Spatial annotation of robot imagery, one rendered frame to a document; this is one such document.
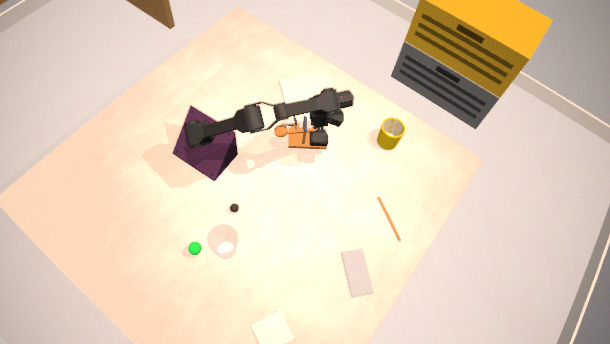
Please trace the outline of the clear ribbed plastic cup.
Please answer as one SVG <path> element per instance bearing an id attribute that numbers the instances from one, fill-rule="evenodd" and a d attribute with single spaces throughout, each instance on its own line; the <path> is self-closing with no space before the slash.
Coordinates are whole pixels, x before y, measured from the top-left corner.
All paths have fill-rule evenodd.
<path id="1" fill-rule="evenodd" d="M 218 256 L 228 259 L 235 254 L 238 236 L 234 228 L 221 224 L 210 229 L 207 235 L 209 248 Z"/>

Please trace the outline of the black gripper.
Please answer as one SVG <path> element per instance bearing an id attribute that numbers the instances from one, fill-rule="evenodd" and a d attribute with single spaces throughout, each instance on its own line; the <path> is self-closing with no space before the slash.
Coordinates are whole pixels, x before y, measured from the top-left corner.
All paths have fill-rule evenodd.
<path id="1" fill-rule="evenodd" d="M 326 147 L 328 145 L 328 134 L 324 130 L 324 123 L 329 116 L 318 116 L 314 112 L 310 112 L 311 126 L 314 126 L 315 131 L 310 131 L 309 145 Z M 322 131 L 321 131 L 322 130 Z"/>

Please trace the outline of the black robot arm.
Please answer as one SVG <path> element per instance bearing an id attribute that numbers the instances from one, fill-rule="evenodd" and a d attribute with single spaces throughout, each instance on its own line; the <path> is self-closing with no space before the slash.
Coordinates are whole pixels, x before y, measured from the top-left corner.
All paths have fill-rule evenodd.
<path id="1" fill-rule="evenodd" d="M 344 121 L 342 108 L 351 107 L 354 104 L 354 94 L 350 90 L 338 91 L 336 88 L 327 87 L 305 100 L 276 104 L 258 101 L 243 105 L 244 108 L 237 109 L 233 117 L 209 123 L 204 121 L 189 121 L 184 125 L 188 146 L 190 148 L 210 145 L 216 135 L 238 130 L 241 133 L 256 133 L 271 129 L 278 121 L 289 119 L 289 117 L 314 112 L 318 116 L 329 116 L 324 126 L 328 123 L 340 127 Z M 276 120 L 264 128 L 264 121 L 260 106 L 257 104 L 273 106 Z"/>

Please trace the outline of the green ball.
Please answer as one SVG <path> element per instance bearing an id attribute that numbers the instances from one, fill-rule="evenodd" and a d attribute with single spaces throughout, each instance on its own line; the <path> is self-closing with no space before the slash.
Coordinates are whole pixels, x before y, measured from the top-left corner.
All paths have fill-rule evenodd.
<path id="1" fill-rule="evenodd" d="M 198 242 L 191 242 L 188 247 L 189 253 L 192 255 L 197 255 L 201 251 L 201 245 Z"/>

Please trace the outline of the yellow open cup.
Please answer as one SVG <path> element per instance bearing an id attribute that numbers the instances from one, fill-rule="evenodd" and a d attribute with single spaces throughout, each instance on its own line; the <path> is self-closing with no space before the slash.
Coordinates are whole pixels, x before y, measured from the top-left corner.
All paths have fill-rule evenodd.
<path id="1" fill-rule="evenodd" d="M 405 132 L 404 123 L 395 117 L 383 120 L 377 143 L 384 150 L 392 150 L 396 147 Z"/>

